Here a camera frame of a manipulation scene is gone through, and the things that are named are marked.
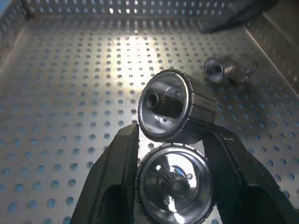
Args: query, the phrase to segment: dark object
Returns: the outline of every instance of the dark object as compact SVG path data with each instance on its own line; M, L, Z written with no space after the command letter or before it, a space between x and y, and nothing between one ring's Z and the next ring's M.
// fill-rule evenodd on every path
M119 130L91 168L72 224L131 224L138 137L138 125Z
M173 105L178 113L178 101L182 105L180 115L176 118L155 113L148 104L149 99L158 96L167 97L166 101L175 99ZM138 105L138 121L146 137L157 142L183 142L193 144L202 139L202 134L215 122L216 103L208 88L185 73L168 69L156 74L142 91Z
M152 149L138 168L135 189L138 207L152 223L198 224L215 204L206 158L183 144Z
M229 130L214 126L203 139L223 224L298 224L299 214L270 172Z
M258 67L253 55L233 54L210 57L205 62L205 75L212 83L221 83L229 78L234 84L246 82Z
M272 8L277 0L233 0L228 11L220 16L212 16L200 24L203 33L232 28L251 21L254 17Z
M176 172L169 172L162 180L162 187L175 199L184 199L190 193L190 185L186 178Z
M178 118L183 110L183 104L178 99L162 93L150 94L146 100L146 105L154 113L169 118Z

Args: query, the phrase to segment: perforated metal tray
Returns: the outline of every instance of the perforated metal tray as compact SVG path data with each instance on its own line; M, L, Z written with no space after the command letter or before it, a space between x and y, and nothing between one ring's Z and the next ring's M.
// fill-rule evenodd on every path
M203 35L195 21L48 15L24 23L2 54L0 223L69 223L90 167L137 122L143 87L167 68L210 87L216 124L238 133L299 207L298 98L245 29ZM239 87L210 86L205 59L232 52L255 53L257 73ZM159 145L140 141L140 159ZM221 223L217 210L206 223Z

